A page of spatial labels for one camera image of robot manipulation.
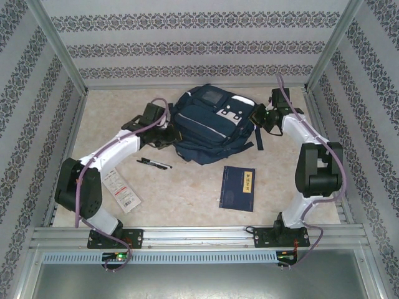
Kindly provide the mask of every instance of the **beige floor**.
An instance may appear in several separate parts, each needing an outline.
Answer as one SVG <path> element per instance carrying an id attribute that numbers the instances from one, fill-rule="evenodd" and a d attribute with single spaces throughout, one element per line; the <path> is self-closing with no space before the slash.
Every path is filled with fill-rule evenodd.
<path id="1" fill-rule="evenodd" d="M 266 102 L 271 88 L 230 88 L 258 103 Z M 73 158 L 81 158 L 110 140 L 121 125 L 141 114 L 155 97 L 175 102 L 183 89 L 91 91 L 77 136 Z M 291 100 L 306 111 L 300 88 L 291 89 Z M 271 225 L 296 191 L 294 173 L 299 148 L 289 136 L 276 137 L 262 131 L 264 151 L 256 146 L 217 163 L 200 166 L 178 157 L 174 147 L 157 150 L 145 146 L 117 166 L 136 190 L 142 203 L 124 214 L 103 187 L 103 204 L 125 226 Z M 254 134 L 250 140 L 255 143 Z M 145 157 L 173 166 L 161 170 L 136 162 Z M 254 212 L 219 208 L 223 166 L 256 169 Z M 74 225 L 74 213 L 59 207 L 54 226 Z M 313 224 L 339 224 L 334 204 L 317 206 L 307 218 Z"/>

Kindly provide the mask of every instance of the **metal rail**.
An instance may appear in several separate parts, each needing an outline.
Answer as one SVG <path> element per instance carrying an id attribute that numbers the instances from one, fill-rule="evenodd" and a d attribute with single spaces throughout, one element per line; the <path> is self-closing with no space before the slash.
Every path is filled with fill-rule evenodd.
<path id="1" fill-rule="evenodd" d="M 316 250 L 369 248 L 368 239 L 361 224 L 322 225 L 323 239 Z M 287 250 L 288 248 L 254 247 L 252 235 L 244 226 L 226 227 L 137 227 L 144 230 L 141 252 L 176 251 L 242 251 Z M 29 251 L 31 252 L 113 252 L 87 248 L 88 228 L 38 227 L 34 230 Z M 313 244 L 320 232 L 308 231 Z"/>

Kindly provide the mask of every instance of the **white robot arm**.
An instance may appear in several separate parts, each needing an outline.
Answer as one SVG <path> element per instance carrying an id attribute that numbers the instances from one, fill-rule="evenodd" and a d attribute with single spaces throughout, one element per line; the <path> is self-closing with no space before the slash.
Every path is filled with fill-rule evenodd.
<path id="1" fill-rule="evenodd" d="M 124 124 L 118 134 L 101 148 L 78 161 L 66 159 L 61 167 L 55 201 L 70 211 L 78 209 L 77 222 L 80 218 L 84 219 L 96 229 L 118 237 L 123 225 L 102 207 L 101 180 L 144 145 L 153 144 L 160 149 L 179 140 L 178 132 L 167 122 L 166 114 L 165 108 L 151 102 L 142 116 L 136 116 Z"/>
<path id="2" fill-rule="evenodd" d="M 304 115 L 300 116 L 302 117 L 301 121 L 299 121 L 293 113 L 284 116 L 282 120 L 282 132 L 287 133 L 296 142 L 297 146 L 300 147 L 304 143 L 321 145 L 320 141 L 318 140 L 319 138 L 325 143 L 329 143 L 329 140 L 325 139 L 319 133 L 317 134 L 318 138 L 312 136 L 301 122 L 306 122 L 311 128 L 312 126 L 307 122 Z M 282 212 L 282 220 L 284 221 L 284 225 L 291 229 L 304 226 L 300 218 L 305 209 L 314 201 L 323 200 L 325 198 L 326 197 L 323 195 L 305 197 L 303 193 L 297 190 L 290 206 Z"/>

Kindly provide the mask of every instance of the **white label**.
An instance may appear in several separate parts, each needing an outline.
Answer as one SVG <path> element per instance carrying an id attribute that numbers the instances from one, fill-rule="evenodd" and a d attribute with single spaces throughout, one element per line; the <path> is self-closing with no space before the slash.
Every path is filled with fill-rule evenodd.
<path id="1" fill-rule="evenodd" d="M 102 182 L 111 192 L 113 198 L 115 198 L 125 214 L 129 213 L 141 203 L 141 200 L 115 168 L 111 169 Z"/>

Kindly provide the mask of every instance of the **black pen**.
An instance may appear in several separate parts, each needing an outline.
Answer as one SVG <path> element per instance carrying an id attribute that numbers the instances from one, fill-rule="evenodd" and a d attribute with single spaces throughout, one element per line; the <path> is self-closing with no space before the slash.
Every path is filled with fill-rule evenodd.
<path id="1" fill-rule="evenodd" d="M 156 168 L 159 168 L 159 169 L 163 169 L 163 170 L 168 169 L 168 168 L 165 167 L 165 166 L 157 165 L 157 164 L 154 164 L 154 163 L 151 163 L 151 162 L 146 162 L 146 161 L 141 161 L 141 160 L 136 160 L 136 161 L 139 162 L 139 163 L 143 163 L 143 164 L 155 166 Z"/>
<path id="2" fill-rule="evenodd" d="M 150 160 L 150 159 L 147 159 L 147 158 L 142 158 L 142 161 L 147 162 L 147 163 L 152 163 L 152 164 L 155 164 L 155 165 L 159 165 L 159 166 L 163 166 L 163 167 L 166 167 L 166 168 L 172 168 L 172 166 L 170 166 L 170 165 L 167 165 L 167 164 L 161 163 L 161 162 L 157 162 L 157 161 L 154 161 L 154 160 Z"/>

